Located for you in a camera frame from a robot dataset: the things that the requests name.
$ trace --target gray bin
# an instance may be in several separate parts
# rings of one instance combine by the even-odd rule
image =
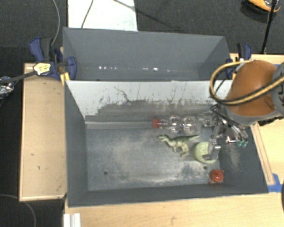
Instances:
[[[197,142],[181,157],[158,139],[173,135],[152,128],[153,118],[208,111],[209,77],[229,57],[223,37],[64,28],[63,48],[78,64],[65,87],[70,207],[267,192],[250,129],[246,148],[222,145],[203,164]],[[211,133],[203,127],[198,140]],[[222,183],[208,184],[213,169]]]

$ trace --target green ball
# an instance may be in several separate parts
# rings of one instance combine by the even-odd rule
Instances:
[[[198,161],[205,164],[213,164],[216,160],[204,160],[203,155],[208,154],[208,141],[200,142],[195,146],[195,157]]]

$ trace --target white paper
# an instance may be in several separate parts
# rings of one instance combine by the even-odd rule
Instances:
[[[68,26],[81,28],[92,0],[68,0]],[[137,31],[133,0],[94,0],[84,28]]]

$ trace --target red object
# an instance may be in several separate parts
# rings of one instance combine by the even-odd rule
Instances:
[[[160,126],[160,119],[153,119],[152,120],[152,128],[157,129]]]
[[[212,182],[220,183],[223,181],[224,171],[212,170],[212,172],[210,173],[210,178],[211,178],[211,181],[209,183],[212,183]]]

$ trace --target green dinosaur toy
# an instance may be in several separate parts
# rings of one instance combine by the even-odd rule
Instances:
[[[162,141],[162,142],[166,142],[169,146],[171,146],[174,150],[174,152],[176,152],[177,148],[181,148],[181,150],[183,151],[181,156],[187,156],[188,155],[188,143],[192,140],[195,140],[197,138],[199,138],[200,135],[192,135],[192,136],[178,136],[175,138],[170,138],[168,135],[160,135],[158,136],[158,138]]]

